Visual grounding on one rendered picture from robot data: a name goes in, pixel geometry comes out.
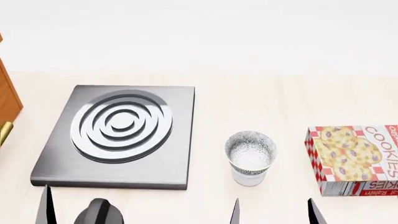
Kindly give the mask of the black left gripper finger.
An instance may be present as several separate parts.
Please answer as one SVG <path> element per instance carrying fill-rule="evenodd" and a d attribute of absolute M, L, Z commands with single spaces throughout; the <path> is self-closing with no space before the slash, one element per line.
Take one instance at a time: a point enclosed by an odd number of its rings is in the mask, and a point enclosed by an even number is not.
<path fill-rule="evenodd" d="M 35 224 L 57 224 L 53 206 L 52 191 L 48 185 L 45 186 L 42 192 Z"/>

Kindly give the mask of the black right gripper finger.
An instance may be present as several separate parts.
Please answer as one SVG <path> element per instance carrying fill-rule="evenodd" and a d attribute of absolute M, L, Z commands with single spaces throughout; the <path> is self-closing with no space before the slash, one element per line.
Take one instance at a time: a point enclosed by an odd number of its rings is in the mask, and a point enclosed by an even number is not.
<path fill-rule="evenodd" d="M 239 224 L 239 222 L 240 222 L 240 206 L 239 206 L 239 199 L 237 198 L 234 203 L 234 208 L 231 214 L 231 219 L 229 224 Z"/>
<path fill-rule="evenodd" d="M 310 224 L 327 224 L 325 218 L 322 213 L 319 211 L 315 201 L 312 198 L 309 198 L 307 201 L 308 207 L 308 219 Z"/>

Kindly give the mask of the white speckled cup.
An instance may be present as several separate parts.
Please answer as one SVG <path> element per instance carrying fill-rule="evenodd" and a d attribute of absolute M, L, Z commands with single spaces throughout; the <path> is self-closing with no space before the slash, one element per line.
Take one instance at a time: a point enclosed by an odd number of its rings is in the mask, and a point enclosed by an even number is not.
<path fill-rule="evenodd" d="M 244 175 L 265 173 L 277 157 L 273 140 L 255 131 L 242 131 L 230 136 L 224 152 L 231 167 Z"/>

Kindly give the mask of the red white cookies box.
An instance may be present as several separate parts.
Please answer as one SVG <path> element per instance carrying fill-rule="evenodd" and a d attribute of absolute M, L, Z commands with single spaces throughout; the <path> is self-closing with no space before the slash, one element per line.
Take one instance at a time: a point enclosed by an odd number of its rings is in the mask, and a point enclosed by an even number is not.
<path fill-rule="evenodd" d="M 305 147 L 323 196 L 398 196 L 398 125 L 314 126 Z"/>

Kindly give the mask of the grey flat stove burner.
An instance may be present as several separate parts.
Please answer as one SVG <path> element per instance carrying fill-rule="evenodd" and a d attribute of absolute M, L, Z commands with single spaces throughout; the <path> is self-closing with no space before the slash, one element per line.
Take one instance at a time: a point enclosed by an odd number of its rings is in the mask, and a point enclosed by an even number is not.
<path fill-rule="evenodd" d="M 30 182 L 185 190 L 194 106 L 192 86 L 77 85 Z"/>

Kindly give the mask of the wooden cabinet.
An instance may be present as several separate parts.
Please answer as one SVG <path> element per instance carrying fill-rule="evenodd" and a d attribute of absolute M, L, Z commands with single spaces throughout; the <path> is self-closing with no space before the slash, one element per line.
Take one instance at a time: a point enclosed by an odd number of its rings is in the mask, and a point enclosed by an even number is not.
<path fill-rule="evenodd" d="M 23 109 L 23 104 L 0 58 L 0 127 L 14 122 Z"/>

